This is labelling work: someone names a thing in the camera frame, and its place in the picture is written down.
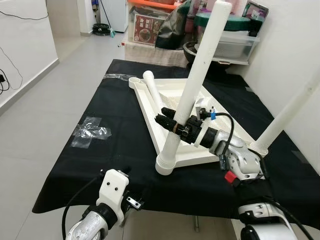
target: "power adapter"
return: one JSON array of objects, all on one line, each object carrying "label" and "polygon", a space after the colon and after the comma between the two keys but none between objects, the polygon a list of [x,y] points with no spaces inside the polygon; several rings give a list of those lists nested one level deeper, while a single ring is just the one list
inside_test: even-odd
[{"label": "power adapter", "polygon": [[2,75],[2,74],[0,74],[0,83],[3,83],[3,82],[5,82],[6,80],[5,80],[5,77]]}]

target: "green container lid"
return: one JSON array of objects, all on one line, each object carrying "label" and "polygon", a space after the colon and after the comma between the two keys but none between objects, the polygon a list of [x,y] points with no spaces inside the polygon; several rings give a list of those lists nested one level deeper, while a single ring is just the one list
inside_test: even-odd
[{"label": "green container lid", "polygon": [[[194,25],[206,27],[211,12],[198,13],[194,18]],[[229,15],[228,21],[224,27],[225,31],[249,31],[250,19],[243,16]]]}]

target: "white plastic board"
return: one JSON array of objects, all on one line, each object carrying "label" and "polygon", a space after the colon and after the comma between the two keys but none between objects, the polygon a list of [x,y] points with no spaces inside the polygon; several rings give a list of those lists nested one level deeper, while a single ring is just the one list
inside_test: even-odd
[{"label": "white plastic board", "polygon": [[[170,79],[155,79],[156,87],[161,95],[162,101],[167,105],[168,108],[176,109],[178,106],[180,97],[185,88],[186,78],[170,78]],[[138,99],[141,111],[143,113],[146,125],[150,132],[150,136],[153,141],[153,145],[157,154],[163,149],[168,130],[161,127],[155,121],[156,115],[161,112],[157,111],[157,107],[153,98],[145,85],[138,78],[132,78],[129,80],[129,87],[135,92],[136,98]],[[227,113],[226,109],[202,86],[198,98],[211,97],[213,106],[217,113]],[[195,109],[193,109],[192,115],[196,115]],[[216,120],[211,121],[210,127],[217,130],[230,131],[231,123],[227,117],[218,116]],[[247,145],[253,142],[253,138],[237,123],[234,121],[234,133],[235,136],[242,138]],[[197,164],[211,163],[219,161],[219,158],[211,153],[208,149],[199,146],[198,148],[193,144],[188,144],[181,141],[176,153],[176,166],[183,167],[188,165],[188,161],[195,161]]]}]

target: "clear tape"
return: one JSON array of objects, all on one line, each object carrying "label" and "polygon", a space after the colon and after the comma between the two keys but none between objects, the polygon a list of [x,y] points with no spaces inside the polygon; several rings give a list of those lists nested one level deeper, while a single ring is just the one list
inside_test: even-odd
[{"label": "clear tape", "polygon": [[74,131],[74,139],[71,143],[73,148],[87,149],[90,146],[92,139],[106,140],[110,137],[111,129],[106,127],[100,127],[100,117],[87,116],[83,121],[83,124],[78,124]]},{"label": "clear tape", "polygon": [[136,77],[134,75],[129,74],[115,74],[115,73],[107,73],[104,75],[103,79],[120,79],[122,81],[129,81],[129,78]]}]

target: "gray tile floor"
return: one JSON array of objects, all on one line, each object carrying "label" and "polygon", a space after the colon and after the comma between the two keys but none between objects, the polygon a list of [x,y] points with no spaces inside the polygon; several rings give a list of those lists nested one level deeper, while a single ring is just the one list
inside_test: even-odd
[{"label": "gray tile floor", "polygon": [[[63,208],[43,214],[31,209],[80,117],[113,59],[124,59],[115,38],[91,36],[44,79],[0,116],[0,239],[60,240]],[[70,208],[69,229],[86,206]],[[228,219],[200,217],[200,233],[191,216],[134,212],[108,240],[235,240]]]}]

